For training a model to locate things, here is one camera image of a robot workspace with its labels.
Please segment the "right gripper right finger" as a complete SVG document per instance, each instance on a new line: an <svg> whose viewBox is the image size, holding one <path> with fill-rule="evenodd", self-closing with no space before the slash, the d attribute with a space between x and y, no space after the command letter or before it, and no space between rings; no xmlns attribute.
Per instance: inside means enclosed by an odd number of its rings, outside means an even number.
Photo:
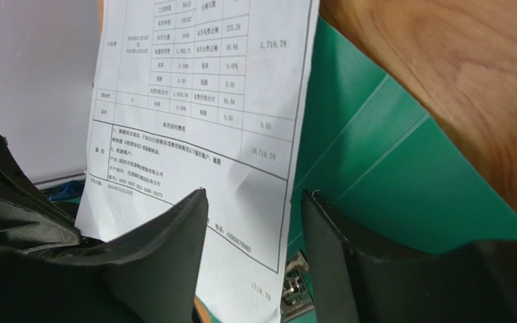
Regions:
<svg viewBox="0 0 517 323"><path fill-rule="evenodd" d="M319 322L517 322L517 241L429 254L305 190L301 214Z"/></svg>

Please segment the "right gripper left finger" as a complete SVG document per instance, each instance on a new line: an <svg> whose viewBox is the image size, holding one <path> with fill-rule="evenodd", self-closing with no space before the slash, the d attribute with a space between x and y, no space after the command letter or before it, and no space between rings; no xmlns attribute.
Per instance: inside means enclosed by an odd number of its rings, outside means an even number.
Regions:
<svg viewBox="0 0 517 323"><path fill-rule="evenodd" d="M200 188L92 248L0 247L0 322L191 322L208 209Z"/></svg>

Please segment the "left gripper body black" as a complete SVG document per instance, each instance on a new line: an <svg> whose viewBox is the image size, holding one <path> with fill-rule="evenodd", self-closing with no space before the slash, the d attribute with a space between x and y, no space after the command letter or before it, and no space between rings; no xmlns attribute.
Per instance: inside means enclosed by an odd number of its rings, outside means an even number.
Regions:
<svg viewBox="0 0 517 323"><path fill-rule="evenodd" d="M75 228L75 203L49 201L23 173L0 135L0 247L33 256L79 254L101 244Z"/></svg>

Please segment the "green file folder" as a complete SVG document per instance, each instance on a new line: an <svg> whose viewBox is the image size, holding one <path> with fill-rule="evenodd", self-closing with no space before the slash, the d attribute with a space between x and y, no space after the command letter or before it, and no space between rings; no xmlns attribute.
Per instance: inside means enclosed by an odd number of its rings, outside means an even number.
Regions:
<svg viewBox="0 0 517 323"><path fill-rule="evenodd" d="M278 322L281 263L306 241L303 190L404 245L517 240L517 214L414 98L315 18L252 16L243 129L207 171L197 295L222 322Z"/></svg>

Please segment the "printed paper sheet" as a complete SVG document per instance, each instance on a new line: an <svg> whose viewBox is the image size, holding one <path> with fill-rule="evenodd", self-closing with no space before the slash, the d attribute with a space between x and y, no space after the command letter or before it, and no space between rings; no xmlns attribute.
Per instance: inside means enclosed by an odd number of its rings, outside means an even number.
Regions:
<svg viewBox="0 0 517 323"><path fill-rule="evenodd" d="M318 1L105 1L76 227L113 240L197 188L196 294L280 322Z"/></svg>

